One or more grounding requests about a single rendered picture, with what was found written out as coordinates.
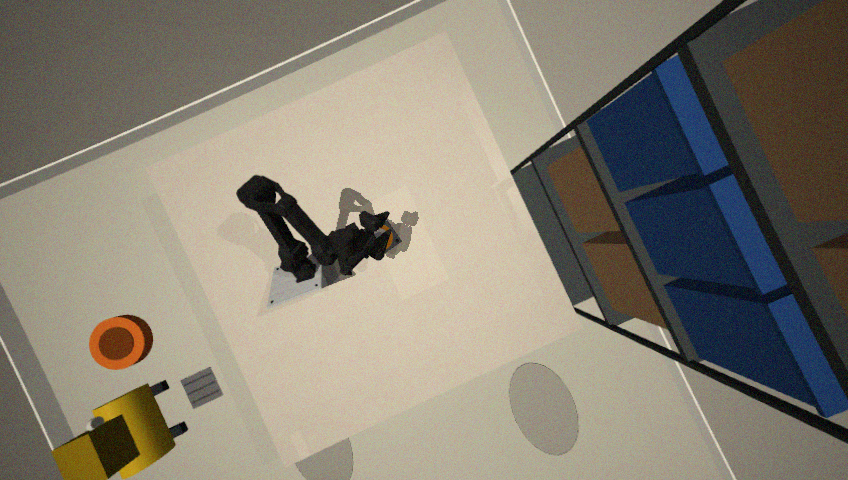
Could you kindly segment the orange round plate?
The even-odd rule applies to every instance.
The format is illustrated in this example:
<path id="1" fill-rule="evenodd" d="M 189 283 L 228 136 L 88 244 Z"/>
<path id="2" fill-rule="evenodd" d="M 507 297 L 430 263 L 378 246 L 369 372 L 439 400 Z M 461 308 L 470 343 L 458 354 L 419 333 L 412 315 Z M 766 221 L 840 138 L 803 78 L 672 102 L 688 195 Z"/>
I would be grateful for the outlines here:
<path id="1" fill-rule="evenodd" d="M 377 232 L 384 233 L 384 232 L 385 232 L 385 231 L 387 231 L 388 229 L 390 229 L 390 228 L 389 228 L 389 227 L 387 227 L 386 225 L 383 225 L 383 226 L 382 226 L 382 228 L 379 228 L 376 232 L 374 232 L 374 235 L 375 235 Z M 390 229 L 390 230 L 391 230 L 391 229 Z M 392 244 L 392 241 L 393 241 L 393 234 L 392 234 L 392 231 L 391 231 L 391 234 L 390 234 L 390 237 L 389 237 L 389 240 L 388 240 L 388 243 L 387 243 L 387 247 L 386 247 L 386 249 L 390 247 L 390 245 Z"/>

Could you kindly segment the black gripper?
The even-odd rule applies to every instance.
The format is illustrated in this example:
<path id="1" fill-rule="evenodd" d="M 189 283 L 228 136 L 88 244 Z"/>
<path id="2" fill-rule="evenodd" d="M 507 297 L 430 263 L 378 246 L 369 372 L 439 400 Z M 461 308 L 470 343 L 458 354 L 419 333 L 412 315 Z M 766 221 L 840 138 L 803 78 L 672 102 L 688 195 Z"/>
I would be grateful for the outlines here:
<path id="1" fill-rule="evenodd" d="M 378 238 L 375 237 L 374 232 L 376 232 L 379 228 L 382 228 L 389 214 L 390 212 L 386 211 L 377 215 L 372 215 L 365 210 L 359 214 L 360 224 L 366 228 L 366 232 L 363 232 L 363 234 L 355 240 L 355 243 L 357 249 L 362 253 L 363 259 L 368 259 L 370 256 L 378 261 L 385 257 L 384 253 L 391 230 L 388 229 Z"/>

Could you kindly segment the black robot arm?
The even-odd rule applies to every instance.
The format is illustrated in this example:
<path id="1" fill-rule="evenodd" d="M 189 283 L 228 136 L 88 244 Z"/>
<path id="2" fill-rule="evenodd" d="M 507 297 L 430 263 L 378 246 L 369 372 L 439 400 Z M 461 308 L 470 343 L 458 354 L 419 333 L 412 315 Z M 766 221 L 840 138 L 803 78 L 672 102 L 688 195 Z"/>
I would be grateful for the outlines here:
<path id="1" fill-rule="evenodd" d="M 275 192 L 281 197 L 277 203 Z M 363 260 L 355 240 L 364 229 L 359 229 L 354 222 L 325 235 L 297 205 L 294 197 L 264 175 L 249 178 L 238 188 L 236 195 L 246 208 L 259 214 L 279 246 L 280 268 L 291 272 L 296 283 L 314 278 L 316 264 L 307 258 L 309 248 L 306 243 L 294 239 L 284 219 L 310 244 L 312 254 L 321 265 L 333 265 L 338 258 L 340 273 L 352 275 L 351 270 Z"/>

